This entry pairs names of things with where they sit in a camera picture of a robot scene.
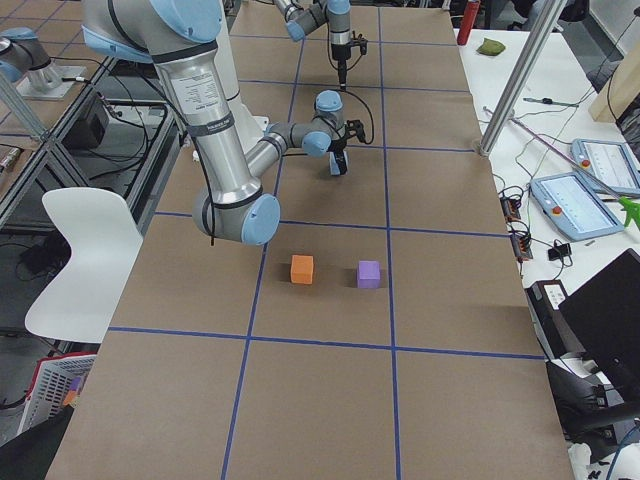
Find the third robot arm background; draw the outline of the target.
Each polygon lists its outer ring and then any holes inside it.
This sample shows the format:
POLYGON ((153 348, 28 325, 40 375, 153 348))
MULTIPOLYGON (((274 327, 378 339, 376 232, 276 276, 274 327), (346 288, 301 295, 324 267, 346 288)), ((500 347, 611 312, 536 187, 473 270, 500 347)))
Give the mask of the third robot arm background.
POLYGON ((18 83, 18 92, 27 98, 59 99, 66 94, 63 71, 28 27, 1 32, 1 73, 18 83))

